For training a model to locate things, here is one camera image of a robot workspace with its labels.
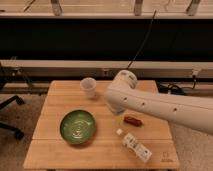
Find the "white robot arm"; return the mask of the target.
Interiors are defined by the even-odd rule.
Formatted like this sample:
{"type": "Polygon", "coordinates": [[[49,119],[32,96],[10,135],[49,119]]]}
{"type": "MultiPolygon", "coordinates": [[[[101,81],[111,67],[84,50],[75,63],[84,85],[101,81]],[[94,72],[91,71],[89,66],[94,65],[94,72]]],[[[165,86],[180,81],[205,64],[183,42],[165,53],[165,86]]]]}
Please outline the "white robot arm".
{"type": "Polygon", "coordinates": [[[151,93],[137,90],[136,84],[131,71],[117,73],[104,92],[113,113],[130,109],[213,135],[213,99],[151,93]]]}

